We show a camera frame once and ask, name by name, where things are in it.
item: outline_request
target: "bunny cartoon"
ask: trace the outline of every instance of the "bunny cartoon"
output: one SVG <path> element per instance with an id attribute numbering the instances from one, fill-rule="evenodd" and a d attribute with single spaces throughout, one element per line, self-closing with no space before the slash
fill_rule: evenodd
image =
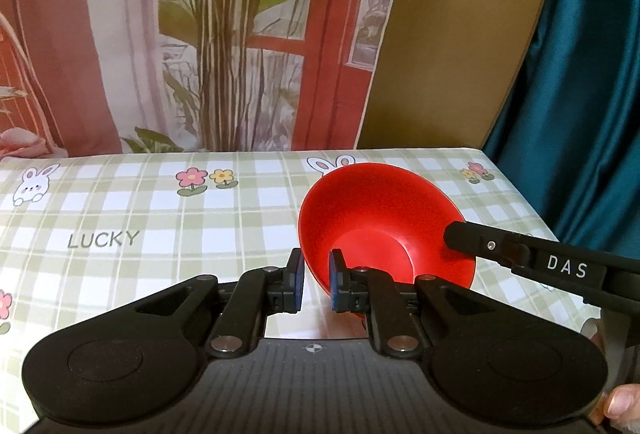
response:
<path id="1" fill-rule="evenodd" d="M 38 172 L 33 167 L 24 171 L 22 183 L 15 190 L 14 206 L 19 207 L 25 201 L 40 201 L 49 190 L 49 175 L 54 172 L 59 164 L 55 163 Z"/>
<path id="2" fill-rule="evenodd" d="M 316 157 L 307 158 L 306 162 L 313 169 L 317 170 L 320 174 L 324 176 L 325 174 L 334 172 L 334 170 L 336 169 L 340 169 L 340 167 L 353 165 L 354 163 L 356 163 L 356 159 L 353 156 L 350 156 L 349 154 L 343 154 L 341 156 L 338 156 L 338 158 L 336 158 L 335 165 L 328 160 L 325 160 L 322 158 L 316 158 Z"/>

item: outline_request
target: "pink flower print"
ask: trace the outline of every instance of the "pink flower print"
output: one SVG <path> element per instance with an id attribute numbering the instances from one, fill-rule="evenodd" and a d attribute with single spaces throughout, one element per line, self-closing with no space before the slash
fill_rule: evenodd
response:
<path id="1" fill-rule="evenodd" d="M 207 174 L 208 173 L 205 170 L 200 170 L 197 167 L 190 167 L 189 169 L 176 174 L 175 179 L 180 182 L 180 187 L 203 185 Z"/>
<path id="2" fill-rule="evenodd" d="M 7 320 L 9 318 L 9 308 L 14 298 L 10 293 L 5 293 L 0 289 L 0 319 Z"/>
<path id="3" fill-rule="evenodd" d="M 481 163 L 476 163 L 474 161 L 470 161 L 468 163 L 469 169 L 475 172 L 476 174 L 482 176 L 483 174 L 489 174 L 489 171 L 486 170 Z"/>

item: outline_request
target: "printed backdrop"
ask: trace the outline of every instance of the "printed backdrop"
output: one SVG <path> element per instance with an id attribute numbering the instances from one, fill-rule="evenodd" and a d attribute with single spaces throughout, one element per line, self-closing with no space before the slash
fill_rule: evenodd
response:
<path id="1" fill-rule="evenodd" d="M 0 156 L 354 147 L 392 0 L 0 0 Z"/>

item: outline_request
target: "checkered tablecloth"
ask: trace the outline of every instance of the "checkered tablecloth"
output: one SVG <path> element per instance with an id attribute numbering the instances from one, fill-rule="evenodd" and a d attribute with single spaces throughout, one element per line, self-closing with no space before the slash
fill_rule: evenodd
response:
<path id="1" fill-rule="evenodd" d="M 34 343 L 201 273 L 236 281 L 252 268 L 283 266 L 298 245 L 297 216 L 307 191 L 323 173 L 352 161 L 418 173 L 447 194 L 468 221 L 554 239 L 513 185 L 472 149 L 4 159 L 4 431 L 20 432 L 35 420 L 20 383 L 20 366 Z M 598 316 L 580 298 L 517 278 L 483 259 L 472 289 L 574 330 Z M 302 312 L 271 317 L 267 334 L 327 338 L 361 336 L 364 330 L 354 316 L 331 313 L 328 297 L 307 272 Z"/>

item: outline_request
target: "screw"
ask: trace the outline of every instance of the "screw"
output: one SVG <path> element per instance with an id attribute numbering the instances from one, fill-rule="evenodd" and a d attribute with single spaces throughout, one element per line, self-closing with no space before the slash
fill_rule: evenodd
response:
<path id="1" fill-rule="evenodd" d="M 233 353 L 242 347 L 242 340 L 238 337 L 232 337 L 231 335 L 224 335 L 214 338 L 211 341 L 211 347 L 222 353 Z"/>
<path id="2" fill-rule="evenodd" d="M 386 345 L 394 351 L 400 351 L 405 353 L 407 351 L 413 351 L 420 345 L 417 338 L 410 337 L 408 335 L 398 335 L 397 337 L 391 337 Z"/>

